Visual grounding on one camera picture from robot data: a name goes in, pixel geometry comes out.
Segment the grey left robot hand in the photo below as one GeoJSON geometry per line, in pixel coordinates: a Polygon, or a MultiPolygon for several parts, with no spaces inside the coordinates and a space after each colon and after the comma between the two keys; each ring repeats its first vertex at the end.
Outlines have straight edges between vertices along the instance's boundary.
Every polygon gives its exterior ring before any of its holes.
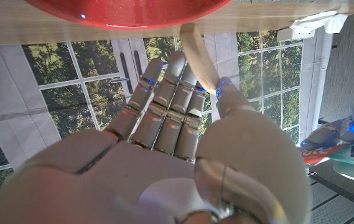
{"type": "Polygon", "coordinates": [[[333,161],[333,170],[354,180],[354,106],[344,119],[325,123],[300,144],[307,169],[325,161],[333,161]]]}

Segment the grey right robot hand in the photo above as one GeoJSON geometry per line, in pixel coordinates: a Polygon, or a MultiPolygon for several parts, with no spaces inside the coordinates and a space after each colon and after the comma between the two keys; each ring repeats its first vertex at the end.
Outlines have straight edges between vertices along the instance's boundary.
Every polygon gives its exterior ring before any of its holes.
{"type": "Polygon", "coordinates": [[[0,188],[0,223],[308,223],[290,137],[209,57],[149,62],[102,131],[27,160],[0,188]]]}

